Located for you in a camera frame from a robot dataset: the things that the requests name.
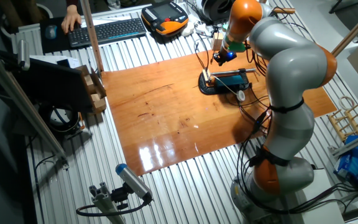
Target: electronic device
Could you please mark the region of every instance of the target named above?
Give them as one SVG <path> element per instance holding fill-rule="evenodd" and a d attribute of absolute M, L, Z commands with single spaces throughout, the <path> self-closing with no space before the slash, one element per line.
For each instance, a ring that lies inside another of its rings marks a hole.
<path fill-rule="evenodd" d="M 196 0 L 196 7 L 200 19 L 207 25 L 226 22 L 234 0 Z"/>
<path fill-rule="evenodd" d="M 0 56 L 14 63 L 17 55 L 0 50 Z M 72 111 L 92 113 L 93 104 L 84 86 L 81 70 L 30 59 L 28 71 L 12 73 L 31 100 L 64 106 Z"/>
<path fill-rule="evenodd" d="M 189 21 L 185 10 L 169 1 L 143 8 L 142 18 L 152 31 L 165 36 L 177 34 Z"/>
<path fill-rule="evenodd" d="M 110 222 L 114 224 L 125 224 L 125 220 L 121 215 L 136 212 L 153 201 L 152 191 L 126 164 L 118 164 L 116 172 L 124 181 L 122 187 L 112 190 L 110 194 L 105 182 L 100 183 L 101 188 L 99 189 L 92 185 L 89 187 L 89 191 L 94 196 L 92 197 L 93 205 L 77 208 L 77 215 L 85 217 L 107 217 Z M 142 199 L 143 203 L 136 208 L 123 210 L 128 208 L 128 204 L 124 203 L 124 201 L 128 200 L 128 195 L 133 193 Z M 82 210 L 87 208 L 95 207 L 102 213 L 82 212 Z"/>
<path fill-rule="evenodd" d="M 56 38 L 56 31 L 57 31 L 56 25 L 47 26 L 47 28 L 45 28 L 45 37 L 47 39 L 53 40 L 54 38 Z"/>
<path fill-rule="evenodd" d="M 116 173 L 121 179 L 127 183 L 131 189 L 137 194 L 139 198 L 144 198 L 145 195 L 150 194 L 152 191 L 144 184 L 144 182 L 134 174 L 134 172 L 127 166 L 127 164 L 119 164 L 116 167 Z"/>
<path fill-rule="evenodd" d="M 126 19 L 123 21 L 109 22 L 94 27 L 99 44 L 107 44 L 119 40 L 127 40 L 141 37 L 146 34 L 146 29 L 141 19 Z M 86 27 L 77 28 L 68 33 L 71 47 L 83 47 L 91 45 L 91 40 Z"/>

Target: robotic arm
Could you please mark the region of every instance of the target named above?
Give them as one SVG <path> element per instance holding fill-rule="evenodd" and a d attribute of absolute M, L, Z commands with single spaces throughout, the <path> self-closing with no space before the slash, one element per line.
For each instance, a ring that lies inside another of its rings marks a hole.
<path fill-rule="evenodd" d="M 236 0 L 221 49 L 214 55 L 220 65 L 234 59 L 232 52 L 245 51 L 242 43 L 249 36 L 252 50 L 270 61 L 266 74 L 272 110 L 270 131 L 257 156 L 250 160 L 253 178 L 246 178 L 250 194 L 260 202 L 270 202 L 312 183 L 310 163 L 294 157 L 309 142 L 314 128 L 313 112 L 302 94 L 325 85 L 337 67 L 336 59 L 326 49 L 269 17 L 272 10 L 256 0 Z M 232 198 L 244 211 L 252 203 L 238 191 L 242 182 L 237 180 L 231 187 Z"/>

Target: monitor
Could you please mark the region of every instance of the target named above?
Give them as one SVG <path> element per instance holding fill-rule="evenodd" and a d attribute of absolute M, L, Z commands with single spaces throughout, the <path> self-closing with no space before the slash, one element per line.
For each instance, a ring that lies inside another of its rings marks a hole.
<path fill-rule="evenodd" d="M 0 51 L 0 56 L 17 63 L 16 54 Z M 31 100 L 69 106 L 77 112 L 93 112 L 93 102 L 80 70 L 31 58 L 28 71 L 13 72 L 13 75 Z"/>

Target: keyboard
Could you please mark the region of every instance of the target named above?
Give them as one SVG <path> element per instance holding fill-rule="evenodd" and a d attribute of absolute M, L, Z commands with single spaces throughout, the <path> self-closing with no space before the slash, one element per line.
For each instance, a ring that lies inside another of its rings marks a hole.
<path fill-rule="evenodd" d="M 99 44 L 107 44 L 119 40 L 127 40 L 146 34 L 141 19 L 126 19 L 123 21 L 109 22 L 94 27 Z M 91 45 L 91 40 L 86 27 L 74 29 L 68 33 L 71 47 L 83 47 Z"/>

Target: wood grain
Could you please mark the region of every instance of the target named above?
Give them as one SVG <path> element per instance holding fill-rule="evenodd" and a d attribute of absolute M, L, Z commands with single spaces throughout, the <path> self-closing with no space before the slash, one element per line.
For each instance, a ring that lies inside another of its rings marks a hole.
<path fill-rule="evenodd" d="M 206 54 L 200 53 L 206 61 Z M 246 55 L 212 72 L 254 68 Z M 108 96 L 127 165 L 142 175 L 243 141 L 252 121 L 243 117 L 234 95 L 206 96 L 198 89 L 201 65 L 195 54 L 118 72 L 104 72 L 102 79 Z M 248 74 L 257 97 L 267 94 L 265 78 Z M 322 88 L 304 93 L 315 116 L 336 108 Z M 246 102 L 255 100 L 250 90 Z M 254 103 L 246 111 L 257 118 L 264 107 Z"/>

